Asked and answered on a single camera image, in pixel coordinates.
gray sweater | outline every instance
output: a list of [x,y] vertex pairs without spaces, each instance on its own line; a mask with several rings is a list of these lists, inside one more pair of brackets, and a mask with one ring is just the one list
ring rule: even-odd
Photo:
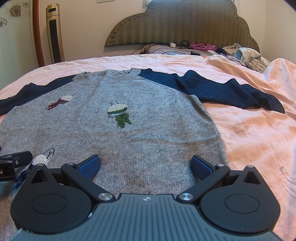
[[[220,134],[199,99],[137,76],[139,69],[76,75],[73,82],[11,110],[1,155],[49,148],[48,168],[98,154],[96,184],[119,193],[179,194],[197,180],[193,155],[227,164]],[[0,240],[15,232],[13,182],[0,183]]]

pink bedsheet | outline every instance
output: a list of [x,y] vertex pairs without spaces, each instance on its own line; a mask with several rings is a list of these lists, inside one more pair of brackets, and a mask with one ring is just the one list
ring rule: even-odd
[[132,67],[179,75],[191,69],[220,83],[235,78],[240,84],[248,83],[279,99],[285,114],[212,103],[204,106],[221,133],[230,168],[242,170],[246,165],[256,166],[281,206],[274,232],[283,240],[293,240],[296,234],[296,65],[287,60],[274,60],[263,74],[222,56],[132,55],[77,60],[27,73],[1,90],[0,99],[15,95],[30,82],[45,85],[58,77],[85,71]]

bird embroidery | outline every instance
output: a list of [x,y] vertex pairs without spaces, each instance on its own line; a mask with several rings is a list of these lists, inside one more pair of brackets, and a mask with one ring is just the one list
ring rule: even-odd
[[52,154],[54,154],[55,150],[54,148],[49,148],[47,151],[45,151],[43,154],[36,156],[33,161],[31,161],[29,167],[22,171],[19,176],[14,180],[14,188],[18,188],[21,186],[21,184],[25,181],[25,179],[29,176],[30,172],[33,170],[33,168],[37,165],[37,164],[45,164],[47,165],[49,160],[49,156]]
[[116,102],[116,105],[113,105],[114,102],[110,102],[111,106],[107,109],[108,117],[115,116],[115,120],[117,121],[117,126],[124,128],[126,123],[131,125],[131,121],[129,120],[129,114],[127,113],[128,106],[125,104],[119,104]]
[[73,94],[73,95],[66,95],[63,96],[61,98],[58,99],[58,101],[53,102],[52,104],[50,104],[47,108],[45,108],[46,110],[51,110],[53,108],[55,108],[56,106],[58,106],[59,104],[65,104],[67,102],[69,102],[70,100],[73,99],[73,96],[76,95],[77,93]]

navy blue sleeve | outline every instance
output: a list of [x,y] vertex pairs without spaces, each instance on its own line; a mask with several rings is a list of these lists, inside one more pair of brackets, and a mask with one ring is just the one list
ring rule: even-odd
[[193,70],[187,71],[184,76],[154,72],[152,69],[142,69],[139,76],[174,88],[184,94],[195,95],[201,102],[217,102],[232,105],[242,109],[250,106],[263,107],[285,113],[280,101],[273,95],[255,89],[249,84],[240,85],[235,79],[221,84],[208,80]]
[[67,83],[73,81],[76,75],[66,76],[55,79],[47,85],[35,85],[30,83],[25,85],[15,96],[0,100],[0,115],[7,114],[15,106],[23,105],[37,97],[44,95],[52,90],[55,90]]

pile of clothes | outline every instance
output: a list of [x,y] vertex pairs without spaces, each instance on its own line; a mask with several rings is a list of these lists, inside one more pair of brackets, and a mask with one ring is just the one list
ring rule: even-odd
[[223,48],[217,48],[217,46],[208,43],[192,43],[189,48],[212,53],[213,55],[221,54],[238,65],[243,65],[246,68],[259,72],[266,70],[267,66],[270,64],[270,62],[263,58],[256,50],[241,47],[238,43]]

